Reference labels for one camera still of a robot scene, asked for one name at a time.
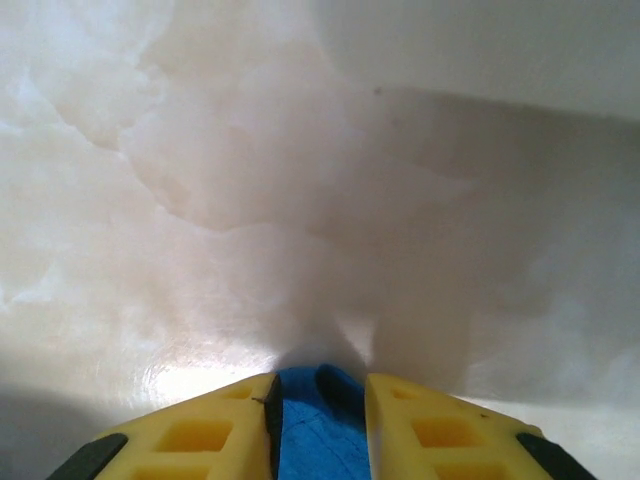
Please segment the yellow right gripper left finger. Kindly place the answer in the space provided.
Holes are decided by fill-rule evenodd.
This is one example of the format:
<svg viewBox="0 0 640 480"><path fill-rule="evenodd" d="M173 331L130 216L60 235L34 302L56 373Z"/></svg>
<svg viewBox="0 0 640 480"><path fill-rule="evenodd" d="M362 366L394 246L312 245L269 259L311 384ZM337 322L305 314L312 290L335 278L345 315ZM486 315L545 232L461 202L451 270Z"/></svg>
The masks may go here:
<svg viewBox="0 0 640 480"><path fill-rule="evenodd" d="M278 480L283 393L276 373L117 425L47 480Z"/></svg>

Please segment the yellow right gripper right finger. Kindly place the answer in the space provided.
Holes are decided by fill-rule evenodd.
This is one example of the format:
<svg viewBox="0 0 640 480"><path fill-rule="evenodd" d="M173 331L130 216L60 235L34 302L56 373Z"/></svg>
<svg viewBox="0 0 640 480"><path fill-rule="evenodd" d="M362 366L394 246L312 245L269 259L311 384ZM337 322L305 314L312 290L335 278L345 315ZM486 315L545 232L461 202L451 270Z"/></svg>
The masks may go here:
<svg viewBox="0 0 640 480"><path fill-rule="evenodd" d="M597 480L538 427L392 375L365 414L372 480Z"/></svg>

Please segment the blue printed t-shirt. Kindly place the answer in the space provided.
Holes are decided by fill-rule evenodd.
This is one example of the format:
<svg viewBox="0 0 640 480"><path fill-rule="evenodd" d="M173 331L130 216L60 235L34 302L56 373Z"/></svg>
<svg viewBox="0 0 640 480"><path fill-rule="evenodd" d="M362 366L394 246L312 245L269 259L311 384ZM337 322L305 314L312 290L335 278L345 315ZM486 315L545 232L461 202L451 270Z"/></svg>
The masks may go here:
<svg viewBox="0 0 640 480"><path fill-rule="evenodd" d="M278 480L372 480L362 383L330 364L278 374L283 388Z"/></svg>

